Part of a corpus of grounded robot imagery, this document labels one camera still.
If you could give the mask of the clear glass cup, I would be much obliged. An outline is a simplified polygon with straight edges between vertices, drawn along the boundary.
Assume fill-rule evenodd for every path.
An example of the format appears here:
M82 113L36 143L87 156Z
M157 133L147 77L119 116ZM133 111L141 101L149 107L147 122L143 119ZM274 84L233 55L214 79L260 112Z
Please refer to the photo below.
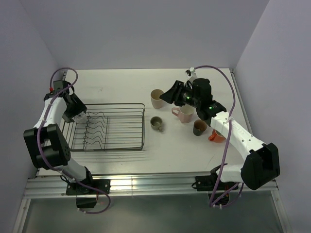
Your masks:
M86 114L81 113L81 114L77 115L77 116L74 118L74 121L75 121L77 124L87 124L88 118L87 118L87 115L86 115Z

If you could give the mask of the beige tumbler cup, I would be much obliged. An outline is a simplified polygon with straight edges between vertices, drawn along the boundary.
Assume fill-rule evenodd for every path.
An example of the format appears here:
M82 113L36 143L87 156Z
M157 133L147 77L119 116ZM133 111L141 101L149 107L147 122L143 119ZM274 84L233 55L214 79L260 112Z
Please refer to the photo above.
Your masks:
M155 109L160 109L163 107L164 105L164 101L160 98L160 96L163 94L164 92L160 89L154 89L152 92L151 92L151 103L152 103L152 106L155 108Z

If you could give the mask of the pink mug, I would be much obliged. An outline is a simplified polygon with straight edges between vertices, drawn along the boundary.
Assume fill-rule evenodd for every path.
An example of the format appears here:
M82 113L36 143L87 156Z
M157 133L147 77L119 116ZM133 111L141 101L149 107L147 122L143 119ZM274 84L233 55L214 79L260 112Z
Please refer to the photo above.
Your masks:
M182 107L173 107L171 111L173 115L178 117L181 123L189 123L195 112L195 108L190 105L184 105Z

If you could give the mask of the orange mug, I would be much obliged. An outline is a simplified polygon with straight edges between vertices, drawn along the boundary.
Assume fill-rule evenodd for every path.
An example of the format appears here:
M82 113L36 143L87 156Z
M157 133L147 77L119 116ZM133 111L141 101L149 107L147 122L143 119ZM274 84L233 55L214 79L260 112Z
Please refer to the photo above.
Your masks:
M212 134L208 137L208 140L215 143L222 143L226 141L226 138L220 132L214 129Z

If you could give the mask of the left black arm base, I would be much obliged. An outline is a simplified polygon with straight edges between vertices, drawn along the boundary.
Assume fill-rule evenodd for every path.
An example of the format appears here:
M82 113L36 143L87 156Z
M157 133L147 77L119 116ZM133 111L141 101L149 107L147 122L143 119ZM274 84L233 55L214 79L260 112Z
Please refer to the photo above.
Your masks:
M79 195L97 195L102 194L98 190L109 194L110 192L110 179L94 179L91 184L88 184L91 188L84 187L77 183L69 183L66 189L67 196L79 196Z

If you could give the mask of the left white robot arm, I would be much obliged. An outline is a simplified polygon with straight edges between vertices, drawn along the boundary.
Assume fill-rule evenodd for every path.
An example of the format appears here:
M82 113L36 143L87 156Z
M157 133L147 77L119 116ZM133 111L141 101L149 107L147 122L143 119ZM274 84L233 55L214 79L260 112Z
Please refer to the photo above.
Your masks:
M87 111L76 94L70 93L70 88L74 90L67 81L53 82L52 90L44 97L39 121L25 130L23 137L34 167L57 171L71 186L77 183L82 193L89 194L95 187L92 175L71 158L70 147L60 130L62 120L72 123L75 117L84 116Z

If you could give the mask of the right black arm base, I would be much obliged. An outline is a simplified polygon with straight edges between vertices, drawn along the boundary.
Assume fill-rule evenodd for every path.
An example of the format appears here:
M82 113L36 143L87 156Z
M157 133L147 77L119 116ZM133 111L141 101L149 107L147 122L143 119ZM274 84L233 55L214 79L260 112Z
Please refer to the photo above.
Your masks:
M212 175L195 176L195 182L191 185L193 189L200 191L213 191L217 178ZM232 188L235 182L222 182L219 181L217 191L227 191Z

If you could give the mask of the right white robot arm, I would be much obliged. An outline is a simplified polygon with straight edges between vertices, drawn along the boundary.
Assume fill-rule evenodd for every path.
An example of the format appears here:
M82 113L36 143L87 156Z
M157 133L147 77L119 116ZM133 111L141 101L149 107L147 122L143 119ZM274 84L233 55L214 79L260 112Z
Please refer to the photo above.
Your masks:
M280 175L276 145L255 138L234 120L226 108L213 99L208 79L198 78L187 84L176 81L160 99L179 107L194 107L199 118L224 136L242 156L242 165L224 164L211 170L209 186L221 189L227 183L243 183L257 190Z

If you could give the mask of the grey-green small mug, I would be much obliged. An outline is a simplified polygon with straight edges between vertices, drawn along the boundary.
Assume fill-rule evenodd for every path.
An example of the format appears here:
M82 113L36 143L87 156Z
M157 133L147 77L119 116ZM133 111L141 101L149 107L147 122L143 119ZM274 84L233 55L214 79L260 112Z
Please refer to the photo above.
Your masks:
M159 132L163 132L163 120L161 117L159 116L152 117L150 120L150 124L151 124L152 129L159 131Z

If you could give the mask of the dark grey mug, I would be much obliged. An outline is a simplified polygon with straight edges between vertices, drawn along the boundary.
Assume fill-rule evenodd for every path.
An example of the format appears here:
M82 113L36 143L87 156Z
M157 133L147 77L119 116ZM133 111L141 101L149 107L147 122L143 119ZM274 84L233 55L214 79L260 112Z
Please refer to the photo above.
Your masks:
M195 136L201 136L207 129L207 124L203 120L196 120L193 124L193 134Z

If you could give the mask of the black box under table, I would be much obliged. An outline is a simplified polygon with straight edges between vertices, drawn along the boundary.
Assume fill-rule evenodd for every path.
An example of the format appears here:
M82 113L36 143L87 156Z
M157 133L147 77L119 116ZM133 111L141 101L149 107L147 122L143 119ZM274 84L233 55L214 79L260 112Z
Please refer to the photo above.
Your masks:
M76 206L79 209L92 209L96 204L96 198L76 198Z

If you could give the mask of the aluminium table rail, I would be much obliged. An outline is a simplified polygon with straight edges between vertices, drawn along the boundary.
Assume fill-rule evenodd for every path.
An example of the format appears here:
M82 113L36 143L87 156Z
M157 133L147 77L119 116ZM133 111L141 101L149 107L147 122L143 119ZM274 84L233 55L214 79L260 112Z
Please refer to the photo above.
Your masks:
M94 175L93 178L109 179L109 196L154 196L198 193L191 185L196 176L208 172L183 172L132 175ZM67 198L66 183L59 175L38 176L29 179L24 189L24 199Z

